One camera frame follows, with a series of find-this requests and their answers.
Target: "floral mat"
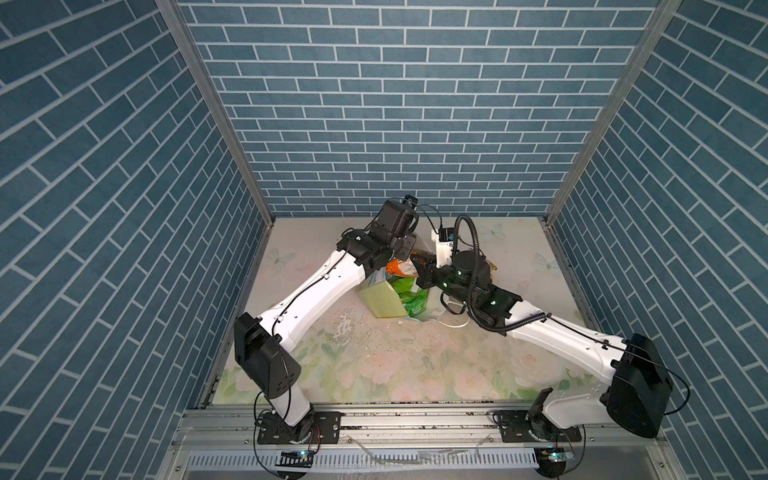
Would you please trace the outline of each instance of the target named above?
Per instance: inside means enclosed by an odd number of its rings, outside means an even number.
[[[584,324],[537,219],[474,221],[481,248],[498,268],[494,284]],[[366,223],[356,218],[278,219],[246,311],[257,316],[281,301],[323,263],[344,229]],[[427,248],[429,229],[425,219],[416,229]],[[467,319],[446,313],[440,320],[461,325]],[[312,325],[292,355],[302,366],[299,384],[311,402],[530,400],[547,386],[569,389],[594,381],[538,346],[486,332],[472,322],[452,329],[430,321],[377,319],[356,289]],[[214,404],[252,403],[258,391],[230,351]]]

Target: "plastic bag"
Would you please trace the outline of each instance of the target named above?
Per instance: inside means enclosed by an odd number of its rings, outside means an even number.
[[[386,264],[386,272],[393,276],[419,276],[419,274],[416,272],[416,267],[413,266],[411,259],[400,260],[395,258]]]
[[[389,284],[400,297],[402,306],[405,307],[408,316],[415,317],[423,313],[426,308],[429,290],[422,290],[416,285],[416,279],[411,277],[397,277],[389,279]]]

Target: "black motor housing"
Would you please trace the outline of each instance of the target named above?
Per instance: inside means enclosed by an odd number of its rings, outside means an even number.
[[[463,250],[458,252],[452,259],[454,268],[454,281],[459,285],[469,285],[469,278],[472,275],[472,267],[475,266],[475,252],[472,250]],[[479,288],[487,288],[491,284],[491,266],[485,261],[485,257],[480,254],[480,268],[477,272],[477,283]]]
[[[646,439],[655,438],[664,418],[673,384],[661,355],[647,337],[635,333],[626,345],[611,387],[600,398],[620,426]]]
[[[301,366],[259,321],[247,313],[235,320],[235,360],[268,399],[275,399],[298,380]]]

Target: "metal extrusion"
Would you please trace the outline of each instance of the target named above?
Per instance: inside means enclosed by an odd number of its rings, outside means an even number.
[[[235,165],[237,165],[237,170],[240,171],[240,175],[243,177],[243,181],[251,197],[253,197],[259,212],[261,212],[267,225],[271,227],[274,223],[274,215],[272,215],[269,204],[266,202],[266,198],[256,182],[256,177],[248,162],[243,145],[237,138],[230,116],[221,102],[221,97],[219,97],[216,91],[214,81],[208,74],[203,57],[200,55],[200,51],[197,50],[194,38],[192,37],[192,31],[189,25],[187,25],[186,20],[184,20],[184,13],[182,13],[177,0],[157,0],[156,3],[160,14],[163,15],[163,20],[168,25],[170,35],[174,38],[181,56],[184,57],[184,61],[190,69],[195,85],[200,90],[200,94],[203,95],[203,100],[208,106],[210,115],[219,129],[224,143],[229,148]]]
[[[553,224],[554,220],[563,209],[565,202],[568,200],[568,196],[571,195],[571,192],[576,187],[578,179],[592,160],[592,155],[594,155],[600,142],[603,141],[603,137],[605,137],[619,108],[621,108],[621,105],[624,103],[624,99],[629,95],[632,85],[634,85],[637,77],[640,76],[645,63],[648,61],[648,58],[650,58],[650,54],[654,51],[654,48],[656,48],[656,44],[659,42],[659,39],[661,39],[664,30],[667,29],[667,26],[681,2],[682,0],[660,0],[659,5],[648,19],[648,23],[645,26],[645,30],[643,31],[640,40],[632,50],[632,53],[627,59],[627,64],[624,66],[624,70],[621,71],[613,90],[608,95],[608,100],[605,102],[605,106],[600,110],[598,118],[594,121],[592,130],[590,130],[587,137],[584,139],[584,143],[581,145],[581,150],[579,150],[579,153],[576,155],[570,171],[565,175],[560,189],[554,195],[552,203],[547,207],[544,218],[548,224]]]
[[[544,231],[544,236],[549,242],[549,247],[554,254],[554,259],[560,266],[560,271],[563,274],[563,278],[565,279],[566,284],[568,285],[568,289],[571,291],[571,295],[574,297],[576,306],[578,307],[579,312],[584,315],[584,326],[589,329],[602,332],[603,329],[600,327],[600,323],[598,322],[598,315],[595,313],[592,305],[590,305],[590,303],[587,301],[587,294],[584,292],[584,288],[581,286],[581,283],[579,283],[578,278],[576,277],[576,272],[571,266],[571,262],[568,261],[568,258],[565,256],[565,252],[560,246],[561,241],[554,229],[554,226],[542,221],[541,228]]]

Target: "blue brick wallpaper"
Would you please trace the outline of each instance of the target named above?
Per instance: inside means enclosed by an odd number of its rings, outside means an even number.
[[[181,0],[278,216],[541,215],[657,0]]]
[[[153,0],[0,2],[0,478],[144,478],[263,231]]]
[[[693,385],[664,423],[691,478],[768,476],[766,25],[684,0],[556,220],[602,327]]]

